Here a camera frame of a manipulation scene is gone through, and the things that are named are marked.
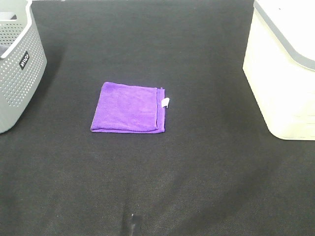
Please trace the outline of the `grey perforated plastic basket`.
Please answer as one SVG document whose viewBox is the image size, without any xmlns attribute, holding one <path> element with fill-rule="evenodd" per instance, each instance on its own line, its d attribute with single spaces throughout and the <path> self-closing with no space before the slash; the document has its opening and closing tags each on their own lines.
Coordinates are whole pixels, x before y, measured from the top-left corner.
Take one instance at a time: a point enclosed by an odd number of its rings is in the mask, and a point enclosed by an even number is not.
<svg viewBox="0 0 315 236">
<path fill-rule="evenodd" d="M 0 2 L 0 131 L 11 129 L 32 99 L 47 59 L 30 0 Z"/>
</svg>

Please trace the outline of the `cream plastic basket grey rim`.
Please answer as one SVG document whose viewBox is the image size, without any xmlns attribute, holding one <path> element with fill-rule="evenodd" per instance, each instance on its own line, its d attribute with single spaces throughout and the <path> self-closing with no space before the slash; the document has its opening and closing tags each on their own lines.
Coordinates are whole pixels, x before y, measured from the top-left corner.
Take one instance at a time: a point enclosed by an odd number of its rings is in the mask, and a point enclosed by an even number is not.
<svg viewBox="0 0 315 236">
<path fill-rule="evenodd" d="M 243 71 L 275 137 L 314 140 L 314 1 L 256 0 Z"/>
</svg>

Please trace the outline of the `purple towel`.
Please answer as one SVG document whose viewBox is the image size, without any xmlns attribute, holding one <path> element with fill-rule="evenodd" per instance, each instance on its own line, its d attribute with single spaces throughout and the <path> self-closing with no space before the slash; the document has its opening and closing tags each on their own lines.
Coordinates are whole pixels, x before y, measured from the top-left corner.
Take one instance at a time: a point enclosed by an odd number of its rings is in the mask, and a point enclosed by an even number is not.
<svg viewBox="0 0 315 236">
<path fill-rule="evenodd" d="M 165 131 L 165 89 L 106 82 L 91 124 L 92 132 L 156 134 Z"/>
</svg>

